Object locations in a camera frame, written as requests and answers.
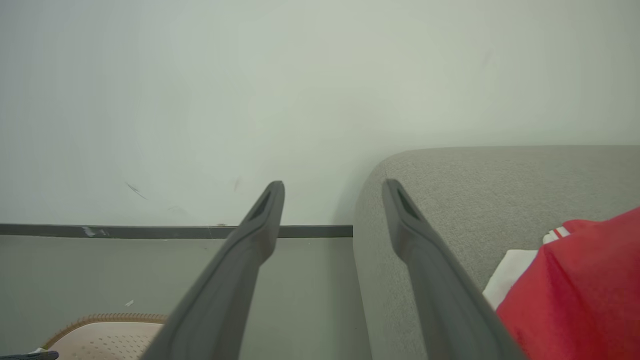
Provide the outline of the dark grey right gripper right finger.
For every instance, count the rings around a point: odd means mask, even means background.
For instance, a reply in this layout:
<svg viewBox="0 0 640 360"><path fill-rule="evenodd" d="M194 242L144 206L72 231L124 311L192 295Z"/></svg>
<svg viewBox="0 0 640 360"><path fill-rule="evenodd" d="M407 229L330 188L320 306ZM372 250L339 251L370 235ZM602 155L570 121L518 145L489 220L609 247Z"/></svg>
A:
<svg viewBox="0 0 640 360"><path fill-rule="evenodd" d="M403 185L389 178L382 201L394 253L406 264L430 360L525 360L482 292Z"/></svg>

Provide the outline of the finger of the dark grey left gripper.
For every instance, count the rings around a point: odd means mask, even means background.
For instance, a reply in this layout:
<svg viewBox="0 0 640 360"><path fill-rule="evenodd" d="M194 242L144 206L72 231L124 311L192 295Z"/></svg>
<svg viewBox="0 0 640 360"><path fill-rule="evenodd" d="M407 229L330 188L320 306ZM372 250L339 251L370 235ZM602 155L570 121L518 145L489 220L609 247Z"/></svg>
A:
<svg viewBox="0 0 640 360"><path fill-rule="evenodd" d="M57 351L40 351L0 356L0 360L57 360L57 358L59 358Z"/></svg>

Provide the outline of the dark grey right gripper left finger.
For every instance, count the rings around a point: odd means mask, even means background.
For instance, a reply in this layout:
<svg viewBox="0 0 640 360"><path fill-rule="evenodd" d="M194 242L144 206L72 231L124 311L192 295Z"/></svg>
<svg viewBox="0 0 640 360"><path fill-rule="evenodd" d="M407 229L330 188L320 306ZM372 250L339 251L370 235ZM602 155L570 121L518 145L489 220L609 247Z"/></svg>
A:
<svg viewBox="0 0 640 360"><path fill-rule="evenodd" d="M237 360L259 269L274 253L285 186L270 182L147 347L144 360Z"/></svg>

